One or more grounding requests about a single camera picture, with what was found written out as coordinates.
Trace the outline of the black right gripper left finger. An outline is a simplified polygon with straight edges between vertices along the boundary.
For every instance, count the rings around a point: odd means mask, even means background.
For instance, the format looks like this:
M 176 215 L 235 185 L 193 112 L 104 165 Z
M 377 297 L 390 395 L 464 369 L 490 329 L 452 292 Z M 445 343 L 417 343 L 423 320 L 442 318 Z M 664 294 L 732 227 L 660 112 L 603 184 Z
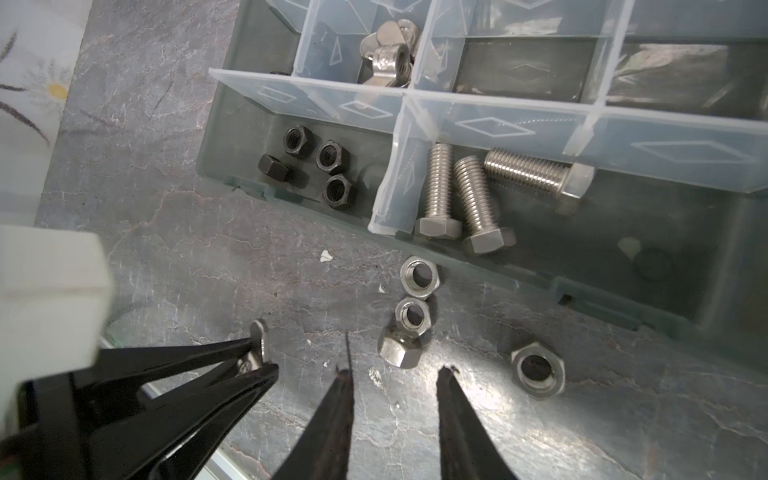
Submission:
M 335 378 L 296 445 L 273 479 L 346 479 L 354 423 L 354 376 L 348 333 L 348 367 Z

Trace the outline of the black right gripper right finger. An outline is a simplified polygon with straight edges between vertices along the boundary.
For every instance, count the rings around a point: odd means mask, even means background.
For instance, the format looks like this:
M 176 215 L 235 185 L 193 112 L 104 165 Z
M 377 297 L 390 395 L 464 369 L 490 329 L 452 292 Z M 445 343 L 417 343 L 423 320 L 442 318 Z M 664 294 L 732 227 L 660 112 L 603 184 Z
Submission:
M 438 372 L 440 471 L 442 479 L 517 479 L 496 450 L 454 371 Z

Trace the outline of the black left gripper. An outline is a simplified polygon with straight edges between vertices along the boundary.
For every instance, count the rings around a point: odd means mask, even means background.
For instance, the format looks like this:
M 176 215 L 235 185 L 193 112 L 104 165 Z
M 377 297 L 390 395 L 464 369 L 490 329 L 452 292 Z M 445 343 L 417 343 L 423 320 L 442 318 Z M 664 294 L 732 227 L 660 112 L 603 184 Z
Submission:
M 89 369 L 30 380 L 1 467 L 20 479 L 193 479 L 223 438 L 276 383 L 269 363 L 142 410 L 142 385 L 225 360 L 248 338 L 207 345 L 102 349 Z

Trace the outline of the silver wing nut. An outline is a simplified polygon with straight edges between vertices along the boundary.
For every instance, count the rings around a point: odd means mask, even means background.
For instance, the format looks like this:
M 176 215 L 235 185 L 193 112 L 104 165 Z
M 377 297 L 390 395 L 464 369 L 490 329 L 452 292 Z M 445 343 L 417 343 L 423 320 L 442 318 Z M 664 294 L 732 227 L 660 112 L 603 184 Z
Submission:
M 268 329 L 262 319 L 255 320 L 251 324 L 251 347 L 238 361 L 239 375 L 259 370 L 269 362 L 267 353 L 267 335 Z
M 372 74 L 360 84 L 376 87 L 404 87 L 411 78 L 411 54 L 404 43 L 383 45 L 373 48 L 362 44 L 361 56 L 371 61 Z
M 416 23 L 408 19 L 384 22 L 376 32 L 366 36 L 360 43 L 360 55 L 367 60 L 373 58 L 374 51 L 381 46 L 405 44 L 412 58 L 416 57 L 420 43 L 421 30 Z

